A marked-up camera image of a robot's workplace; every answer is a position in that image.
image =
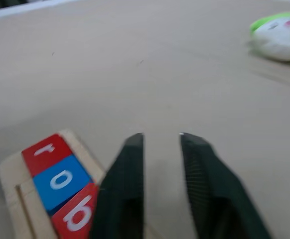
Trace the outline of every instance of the red letter block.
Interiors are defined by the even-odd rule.
[[[98,186],[89,183],[52,217],[62,239],[87,239],[96,206]]]
[[[54,134],[22,151],[24,161],[32,177],[71,154],[71,149],[58,134]]]

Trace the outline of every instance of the white letter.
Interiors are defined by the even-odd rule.
[[[61,176],[66,176],[66,179],[64,182],[62,183],[56,183],[56,180],[61,177]],[[62,172],[60,172],[58,175],[55,175],[50,182],[50,186],[52,189],[61,189],[64,188],[66,185],[68,185],[71,181],[72,181],[72,173],[70,171],[64,170]]]
[[[85,206],[85,204],[87,204],[91,200],[91,198],[92,198],[91,195],[86,196],[78,205],[75,206],[75,208],[73,208],[68,213],[68,215],[66,215],[63,218],[63,221],[67,222],[66,226],[70,231],[72,232],[78,231],[89,222],[90,217],[92,215],[92,210],[90,209],[90,207]],[[79,211],[83,211],[84,217],[82,218],[80,222],[74,223],[72,219],[74,215]]]
[[[50,143],[48,144],[47,146],[41,148],[41,149],[38,149],[35,153],[34,153],[34,156],[38,156],[39,154],[45,152],[45,151],[49,151],[49,153],[53,152],[54,151],[54,147],[53,147],[53,144]]]

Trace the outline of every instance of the table surface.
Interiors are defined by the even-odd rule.
[[[146,218],[166,239],[191,239],[178,137],[190,132],[240,176],[274,237],[290,238],[290,64],[248,44],[254,20],[286,10],[270,0],[81,0],[0,17],[0,162],[70,128],[107,168],[144,132]]]

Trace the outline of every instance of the white plush toy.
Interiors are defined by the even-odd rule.
[[[261,18],[250,30],[257,51],[275,60],[290,61],[290,12]]]

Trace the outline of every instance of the letter block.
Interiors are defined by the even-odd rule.
[[[71,154],[71,149],[58,134],[54,134],[22,151],[24,161],[32,177]]]
[[[74,155],[36,175],[33,181],[51,216],[88,183],[93,182]]]
[[[60,238],[88,238],[97,194],[98,186],[90,183],[54,214],[52,223]]]

